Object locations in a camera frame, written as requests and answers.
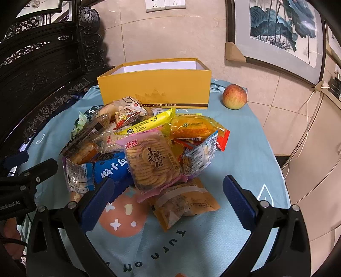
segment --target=person's hand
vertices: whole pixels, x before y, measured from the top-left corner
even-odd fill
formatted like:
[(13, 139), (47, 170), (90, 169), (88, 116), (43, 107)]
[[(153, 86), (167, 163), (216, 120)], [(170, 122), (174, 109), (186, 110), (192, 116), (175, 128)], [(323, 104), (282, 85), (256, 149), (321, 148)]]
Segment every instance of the person's hand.
[[(3, 235), (7, 238), (21, 240), (20, 233), (17, 230), (17, 221), (15, 218), (10, 218), (6, 221), (5, 226), (3, 227)], [(6, 243), (4, 246), (13, 260), (20, 259), (25, 248), (25, 246), (15, 243)]]

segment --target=framed painting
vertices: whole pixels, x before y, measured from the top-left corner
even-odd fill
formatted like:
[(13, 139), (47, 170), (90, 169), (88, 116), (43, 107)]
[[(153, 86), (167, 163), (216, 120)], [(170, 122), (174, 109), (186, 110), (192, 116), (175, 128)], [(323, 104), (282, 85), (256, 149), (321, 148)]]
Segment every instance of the framed painting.
[(336, 61), (338, 62), (338, 65), (341, 66), (341, 46), (339, 42), (337, 41), (337, 39), (335, 38), (335, 36), (333, 35), (333, 32), (331, 31), (329, 26), (327, 26), (327, 29), (328, 29), (328, 32), (327, 32), (328, 42), (331, 48), (330, 54), (336, 59)]
[(226, 0), (227, 41), (246, 62), (299, 78), (323, 77), (326, 25), (306, 0)]
[(17, 15), (17, 19), (33, 17), (44, 13), (60, 13), (62, 11), (62, 0), (30, 0), (21, 12)]

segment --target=wall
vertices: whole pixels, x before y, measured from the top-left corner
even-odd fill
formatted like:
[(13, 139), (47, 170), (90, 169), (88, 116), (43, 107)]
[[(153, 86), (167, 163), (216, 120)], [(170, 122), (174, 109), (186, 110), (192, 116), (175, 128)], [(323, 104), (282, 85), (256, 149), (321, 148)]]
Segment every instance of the wall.
[[(186, 0), (186, 9), (146, 13), (144, 0), (105, 0), (93, 6), (100, 15), (110, 65), (157, 58), (197, 57), (216, 79), (248, 88), (248, 104), (276, 155), (290, 155), (306, 126), (304, 102), (313, 91), (276, 71), (224, 59), (225, 0)], [(326, 59), (324, 80), (334, 74)], [(320, 94), (309, 101), (314, 113)]]

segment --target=yellow shoe box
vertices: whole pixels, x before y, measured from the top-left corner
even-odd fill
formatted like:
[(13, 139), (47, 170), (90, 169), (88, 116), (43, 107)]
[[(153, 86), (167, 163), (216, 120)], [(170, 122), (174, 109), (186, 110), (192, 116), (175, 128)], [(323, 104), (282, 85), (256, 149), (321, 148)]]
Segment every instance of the yellow shoe box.
[(145, 107), (207, 109), (211, 71), (196, 58), (123, 63), (97, 78), (104, 104), (132, 96)]

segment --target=electrical outlet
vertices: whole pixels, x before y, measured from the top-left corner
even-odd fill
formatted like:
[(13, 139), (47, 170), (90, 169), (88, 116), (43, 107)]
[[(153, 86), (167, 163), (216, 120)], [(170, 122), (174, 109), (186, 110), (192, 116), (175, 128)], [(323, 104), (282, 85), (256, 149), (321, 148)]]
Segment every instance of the electrical outlet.
[(165, 0), (166, 10), (170, 9), (185, 9), (185, 0)]
[(146, 12), (165, 10), (165, 0), (146, 0)]

